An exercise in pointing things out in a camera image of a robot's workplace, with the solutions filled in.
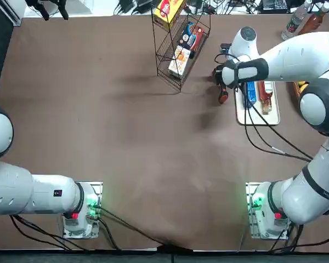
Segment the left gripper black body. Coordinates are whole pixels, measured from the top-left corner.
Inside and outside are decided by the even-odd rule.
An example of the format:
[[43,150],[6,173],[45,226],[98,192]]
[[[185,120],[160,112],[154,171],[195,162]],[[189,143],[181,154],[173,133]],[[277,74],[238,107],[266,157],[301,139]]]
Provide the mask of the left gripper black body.
[[[66,5],[67,0],[47,0],[48,2],[54,3],[58,7],[64,7]],[[37,5],[41,1],[38,0],[25,0],[26,4],[30,7]]]

